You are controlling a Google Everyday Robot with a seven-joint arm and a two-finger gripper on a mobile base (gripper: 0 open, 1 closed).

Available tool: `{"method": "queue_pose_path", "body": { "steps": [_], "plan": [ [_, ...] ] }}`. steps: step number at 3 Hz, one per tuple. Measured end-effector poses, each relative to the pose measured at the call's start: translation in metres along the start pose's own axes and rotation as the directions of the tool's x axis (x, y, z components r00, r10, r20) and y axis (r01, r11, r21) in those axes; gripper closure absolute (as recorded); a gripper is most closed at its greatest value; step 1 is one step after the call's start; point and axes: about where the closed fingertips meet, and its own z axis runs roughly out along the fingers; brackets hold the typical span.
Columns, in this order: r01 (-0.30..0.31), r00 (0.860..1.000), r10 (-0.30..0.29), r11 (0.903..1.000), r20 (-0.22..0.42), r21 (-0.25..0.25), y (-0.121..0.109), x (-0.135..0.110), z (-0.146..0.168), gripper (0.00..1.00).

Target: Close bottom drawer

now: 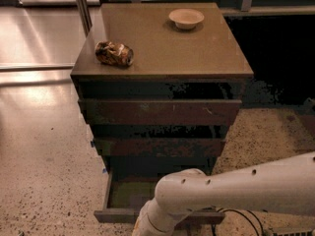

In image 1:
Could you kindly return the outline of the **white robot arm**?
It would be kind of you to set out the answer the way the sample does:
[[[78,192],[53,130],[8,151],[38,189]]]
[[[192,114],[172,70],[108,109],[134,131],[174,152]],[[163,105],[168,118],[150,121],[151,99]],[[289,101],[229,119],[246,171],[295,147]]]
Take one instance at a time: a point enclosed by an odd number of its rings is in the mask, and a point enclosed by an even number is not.
[[[315,215],[315,152],[208,176],[187,169],[162,177],[140,210],[132,236],[171,236],[208,207]]]

